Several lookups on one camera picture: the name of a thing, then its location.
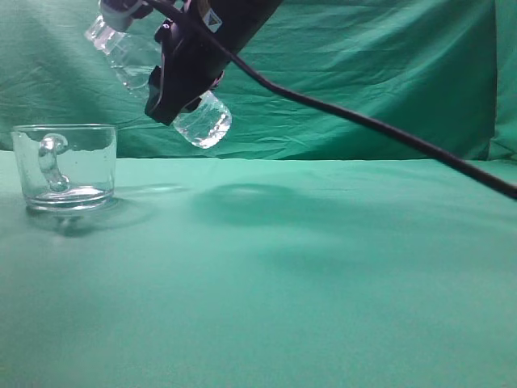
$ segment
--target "green cloth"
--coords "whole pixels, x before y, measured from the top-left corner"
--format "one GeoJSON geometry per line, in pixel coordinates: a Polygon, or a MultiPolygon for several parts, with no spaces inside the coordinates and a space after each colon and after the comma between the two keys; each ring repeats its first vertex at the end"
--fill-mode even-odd
{"type": "Polygon", "coordinates": [[[115,208],[37,217],[0,152],[1,387],[515,386],[514,201],[425,160],[117,175],[115,208]]]}
{"type": "MultiPolygon", "coordinates": [[[[13,124],[119,123],[142,115],[83,37],[96,0],[2,6],[1,143],[13,124]]],[[[285,0],[242,52],[271,80],[400,126],[464,158],[494,135],[493,0],[285,0]]],[[[158,14],[135,24],[151,39],[158,14]]],[[[147,118],[124,125],[120,157],[398,159],[420,156],[369,129],[272,96],[230,66],[217,95],[233,113],[198,150],[147,118]]]]}
{"type": "Polygon", "coordinates": [[[498,97],[491,158],[517,159],[517,2],[497,0],[498,97]]]}

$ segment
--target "mug handle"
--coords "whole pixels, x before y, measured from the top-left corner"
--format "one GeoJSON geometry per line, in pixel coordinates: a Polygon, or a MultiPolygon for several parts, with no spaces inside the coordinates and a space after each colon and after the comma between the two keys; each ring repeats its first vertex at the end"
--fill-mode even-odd
{"type": "Polygon", "coordinates": [[[70,189],[70,179],[59,171],[57,165],[57,155],[67,150],[68,141],[60,134],[49,133],[40,141],[38,150],[40,170],[54,192],[65,192],[70,189]]]}

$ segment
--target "green backdrop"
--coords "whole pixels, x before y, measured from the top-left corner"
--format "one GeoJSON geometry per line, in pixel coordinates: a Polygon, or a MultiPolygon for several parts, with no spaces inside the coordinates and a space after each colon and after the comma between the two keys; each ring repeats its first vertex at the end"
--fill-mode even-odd
{"type": "MultiPolygon", "coordinates": [[[[13,124],[141,117],[142,104],[83,38],[96,11],[96,0],[3,6],[3,149],[11,148],[13,124]]],[[[150,37],[161,20],[154,15],[139,30],[150,37]]],[[[285,0],[242,56],[292,89],[398,125],[461,157],[486,158],[494,135],[495,33],[493,0],[285,0]]],[[[119,156],[421,156],[369,129],[275,97],[233,66],[217,94],[234,117],[219,145],[198,150],[143,117],[123,126],[128,130],[120,133],[119,156]]]]}
{"type": "Polygon", "coordinates": [[[498,47],[498,103],[496,135],[491,158],[515,158],[517,154],[517,2],[496,1],[498,47]]]}

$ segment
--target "glass mug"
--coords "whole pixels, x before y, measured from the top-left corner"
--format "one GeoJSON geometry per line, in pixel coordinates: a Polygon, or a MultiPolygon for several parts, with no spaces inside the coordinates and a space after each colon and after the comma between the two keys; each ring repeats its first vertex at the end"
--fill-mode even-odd
{"type": "Polygon", "coordinates": [[[21,125],[13,128],[11,136],[22,193],[29,208],[91,209],[112,198],[115,127],[21,125]]]}

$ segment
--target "black cable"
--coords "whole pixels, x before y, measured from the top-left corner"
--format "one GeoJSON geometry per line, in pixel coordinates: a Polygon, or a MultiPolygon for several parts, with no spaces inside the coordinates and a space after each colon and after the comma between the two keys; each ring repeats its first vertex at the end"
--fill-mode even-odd
{"type": "Polygon", "coordinates": [[[259,85],[268,89],[272,93],[280,95],[285,99],[289,99],[296,103],[300,103],[307,107],[315,108],[319,111],[329,113],[331,115],[341,117],[345,120],[349,120],[356,124],[360,124],[364,127],[373,129],[378,133],[384,134],[386,137],[390,137],[406,146],[409,146],[414,150],[421,152],[422,154],[425,154],[429,158],[433,158],[434,160],[441,162],[442,164],[448,167],[451,167],[453,170],[456,170],[463,175],[467,175],[475,181],[484,184],[486,187],[491,188],[492,190],[495,190],[496,192],[499,192],[504,196],[507,196],[513,200],[517,200],[517,186],[505,182],[504,180],[496,176],[493,176],[471,164],[468,164],[464,160],[447,152],[446,150],[437,147],[436,145],[424,141],[423,139],[416,137],[410,133],[407,133],[401,129],[393,127],[392,125],[383,123],[382,121],[371,119],[357,112],[353,112],[349,109],[341,108],[337,105],[324,103],[318,99],[314,99],[312,97],[296,93],[295,91],[290,91],[289,89],[286,89],[282,86],[276,85],[268,81],[262,75],[257,73],[251,67],[249,67],[240,57],[231,53],[224,46],[222,46],[222,44],[220,44],[211,33],[207,32],[199,24],[193,23],[188,18],[188,16],[186,16],[182,11],[173,7],[171,5],[170,0],[146,1],[157,11],[159,11],[160,13],[164,14],[167,18],[177,23],[180,27],[193,28],[208,42],[217,47],[224,55],[227,56],[228,59],[230,59],[237,67],[244,71],[244,73],[246,73],[248,76],[253,78],[259,85]]]}

